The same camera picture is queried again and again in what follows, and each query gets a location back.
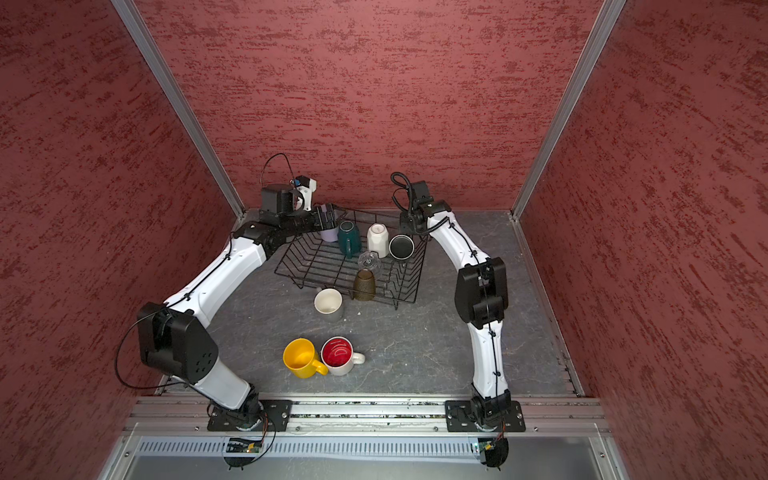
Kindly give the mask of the black mug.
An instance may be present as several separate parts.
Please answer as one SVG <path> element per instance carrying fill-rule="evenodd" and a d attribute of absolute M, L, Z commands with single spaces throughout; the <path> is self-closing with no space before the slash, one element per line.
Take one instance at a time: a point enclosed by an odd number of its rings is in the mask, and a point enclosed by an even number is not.
<path fill-rule="evenodd" d="M 406 234 L 392 237 L 388 244 L 389 255 L 396 261 L 407 261 L 415 251 L 413 239 Z"/>

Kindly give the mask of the white faceted mug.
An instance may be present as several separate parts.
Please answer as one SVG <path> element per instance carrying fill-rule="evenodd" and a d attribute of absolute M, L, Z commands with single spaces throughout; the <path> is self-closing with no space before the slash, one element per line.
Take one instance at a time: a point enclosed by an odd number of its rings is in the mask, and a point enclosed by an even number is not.
<path fill-rule="evenodd" d="M 372 253 L 376 253 L 380 259 L 389 254 L 389 232 L 381 223 L 372 224 L 367 231 L 367 247 Z"/>

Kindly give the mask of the white mug green handle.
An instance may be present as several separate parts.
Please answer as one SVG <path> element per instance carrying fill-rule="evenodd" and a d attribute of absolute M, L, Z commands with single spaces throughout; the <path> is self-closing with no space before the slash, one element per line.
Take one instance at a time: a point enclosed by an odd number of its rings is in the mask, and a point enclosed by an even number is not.
<path fill-rule="evenodd" d="M 339 225 L 338 247 L 345 258 L 351 259 L 362 249 L 360 232 L 355 222 L 344 220 Z"/>

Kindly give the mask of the clear plastic cup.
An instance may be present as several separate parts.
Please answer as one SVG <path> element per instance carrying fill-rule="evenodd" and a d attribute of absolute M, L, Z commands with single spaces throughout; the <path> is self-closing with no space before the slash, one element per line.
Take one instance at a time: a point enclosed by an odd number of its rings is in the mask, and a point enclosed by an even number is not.
<path fill-rule="evenodd" d="M 375 251 L 365 251 L 358 256 L 358 269 L 368 270 L 376 275 L 382 268 L 382 261 Z"/>

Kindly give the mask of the olive green glass tumbler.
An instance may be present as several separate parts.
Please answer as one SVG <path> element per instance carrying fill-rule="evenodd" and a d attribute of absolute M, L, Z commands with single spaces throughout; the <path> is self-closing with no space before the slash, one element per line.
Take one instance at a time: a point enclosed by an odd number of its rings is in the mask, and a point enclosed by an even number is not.
<path fill-rule="evenodd" d="M 358 301 L 372 301 L 376 296 L 376 279 L 369 269 L 357 272 L 353 283 L 353 298 Z"/>

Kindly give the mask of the white mug grey outside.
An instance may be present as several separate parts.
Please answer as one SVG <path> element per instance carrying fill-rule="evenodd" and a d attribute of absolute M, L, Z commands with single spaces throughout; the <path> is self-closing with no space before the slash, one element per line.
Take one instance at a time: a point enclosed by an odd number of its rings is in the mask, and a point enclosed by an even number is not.
<path fill-rule="evenodd" d="M 325 320 L 339 321 L 344 318 L 343 295 L 334 288 L 319 290 L 313 306 L 317 314 Z"/>

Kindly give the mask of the yellow mug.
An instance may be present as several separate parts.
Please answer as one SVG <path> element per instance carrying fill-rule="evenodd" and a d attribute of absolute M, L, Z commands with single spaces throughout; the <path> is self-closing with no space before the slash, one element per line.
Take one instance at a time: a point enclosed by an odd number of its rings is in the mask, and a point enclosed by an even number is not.
<path fill-rule="evenodd" d="M 327 375 L 328 367 L 320 360 L 314 344 L 305 338 L 291 341 L 284 349 L 283 364 L 300 379 L 308 379 L 316 374 Z"/>

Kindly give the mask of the white mug red inside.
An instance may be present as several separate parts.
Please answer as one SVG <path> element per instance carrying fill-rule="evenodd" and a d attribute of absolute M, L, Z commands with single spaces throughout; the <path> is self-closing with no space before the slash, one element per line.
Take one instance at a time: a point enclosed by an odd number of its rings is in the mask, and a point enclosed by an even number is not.
<path fill-rule="evenodd" d="M 364 354 L 356 352 L 352 343 L 345 337 L 332 337 L 321 349 L 321 360 L 333 376 L 345 376 L 358 365 L 366 362 Z"/>

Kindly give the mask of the lilac plastic cup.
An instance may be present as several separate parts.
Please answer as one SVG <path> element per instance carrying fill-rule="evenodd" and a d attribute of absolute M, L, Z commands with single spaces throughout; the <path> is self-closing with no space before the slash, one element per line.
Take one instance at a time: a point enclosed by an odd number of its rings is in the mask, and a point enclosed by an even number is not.
<path fill-rule="evenodd" d="M 333 227 L 320 232 L 321 239 L 327 243 L 335 243 L 338 241 L 339 228 Z"/>

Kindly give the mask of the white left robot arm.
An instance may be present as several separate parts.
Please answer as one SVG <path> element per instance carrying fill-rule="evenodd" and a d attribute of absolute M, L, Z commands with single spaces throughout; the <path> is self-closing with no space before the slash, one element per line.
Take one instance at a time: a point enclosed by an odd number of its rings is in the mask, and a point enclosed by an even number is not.
<path fill-rule="evenodd" d="M 182 290 L 138 313 L 141 362 L 207 398 L 236 430 L 264 428 L 267 416 L 256 387 L 224 363 L 208 328 L 240 283 L 287 240 L 330 227 L 334 208 L 314 205 L 316 189 L 307 176 L 263 187 L 256 219 L 235 229 L 222 253 Z"/>

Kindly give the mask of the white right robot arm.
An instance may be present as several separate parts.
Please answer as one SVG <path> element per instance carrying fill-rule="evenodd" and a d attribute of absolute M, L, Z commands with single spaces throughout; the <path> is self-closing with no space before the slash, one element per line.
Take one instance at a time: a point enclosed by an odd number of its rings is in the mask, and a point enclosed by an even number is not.
<path fill-rule="evenodd" d="M 472 417 L 481 428 L 495 430 L 511 410 L 501 352 L 503 320 L 509 306 L 505 263 L 470 239 L 450 206 L 434 199 L 424 181 L 412 182 L 401 172 L 393 173 L 390 179 L 407 198 L 402 204 L 392 196 L 400 210 L 403 231 L 436 240 L 456 269 L 454 304 L 467 325 L 473 354 Z"/>

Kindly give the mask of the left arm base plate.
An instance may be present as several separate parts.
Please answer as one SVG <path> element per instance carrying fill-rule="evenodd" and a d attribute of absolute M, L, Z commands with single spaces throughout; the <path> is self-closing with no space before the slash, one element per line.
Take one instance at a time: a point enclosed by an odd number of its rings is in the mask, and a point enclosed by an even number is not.
<path fill-rule="evenodd" d="M 207 430 L 210 432 L 236 432 L 256 434 L 264 429 L 285 432 L 294 403 L 291 400 L 260 400 L 258 412 L 250 419 L 240 413 L 209 405 Z"/>

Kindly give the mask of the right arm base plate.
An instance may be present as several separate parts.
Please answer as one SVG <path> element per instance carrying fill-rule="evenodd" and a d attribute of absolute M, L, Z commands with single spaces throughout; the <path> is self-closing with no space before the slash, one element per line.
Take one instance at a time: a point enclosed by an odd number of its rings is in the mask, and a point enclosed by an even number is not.
<path fill-rule="evenodd" d="M 449 432 L 522 433 L 526 423 L 518 401 L 450 400 L 445 402 Z"/>

